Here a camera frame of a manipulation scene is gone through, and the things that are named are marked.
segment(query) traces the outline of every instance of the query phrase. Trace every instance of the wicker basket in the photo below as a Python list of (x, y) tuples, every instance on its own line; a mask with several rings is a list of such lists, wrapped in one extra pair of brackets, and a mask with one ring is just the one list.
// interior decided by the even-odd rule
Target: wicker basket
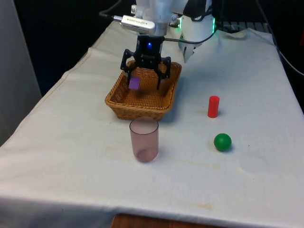
[[(165, 72), (166, 66), (160, 64)], [(105, 98), (105, 103), (112, 108), (118, 118), (133, 120), (138, 117), (151, 117), (160, 120), (173, 107), (176, 85), (181, 74), (181, 65), (171, 63), (171, 75), (165, 79), (159, 90), (156, 89), (158, 76), (153, 70), (136, 68), (132, 76), (140, 77), (139, 90), (130, 90), (127, 77), (122, 72), (114, 87)]]

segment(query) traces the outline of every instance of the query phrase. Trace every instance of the plastic cup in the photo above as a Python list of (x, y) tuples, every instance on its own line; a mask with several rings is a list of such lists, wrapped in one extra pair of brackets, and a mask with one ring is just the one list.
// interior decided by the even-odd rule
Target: plastic cup
[(133, 154), (140, 162), (150, 162), (158, 154), (158, 122), (140, 117), (130, 123)]

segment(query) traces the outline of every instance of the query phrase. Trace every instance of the red cylinder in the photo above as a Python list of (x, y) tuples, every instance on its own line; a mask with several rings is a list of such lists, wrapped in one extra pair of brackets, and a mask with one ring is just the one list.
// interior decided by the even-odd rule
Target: red cylinder
[(208, 116), (210, 118), (216, 118), (219, 113), (219, 97), (211, 96), (209, 98)]

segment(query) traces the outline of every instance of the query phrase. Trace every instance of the gray wall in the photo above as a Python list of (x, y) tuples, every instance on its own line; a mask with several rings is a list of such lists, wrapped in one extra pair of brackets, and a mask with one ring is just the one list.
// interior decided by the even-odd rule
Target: gray wall
[(15, 5), (0, 0), (0, 145), (40, 98)]

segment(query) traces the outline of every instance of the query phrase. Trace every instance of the green led light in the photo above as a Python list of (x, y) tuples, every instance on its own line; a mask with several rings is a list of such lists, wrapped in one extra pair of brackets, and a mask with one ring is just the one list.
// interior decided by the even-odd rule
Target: green led light
[(213, 27), (212, 27), (212, 33), (215, 31), (215, 18), (213, 18)]
[(180, 18), (180, 24), (179, 24), (179, 29), (181, 30), (181, 21), (182, 21), (182, 17)]

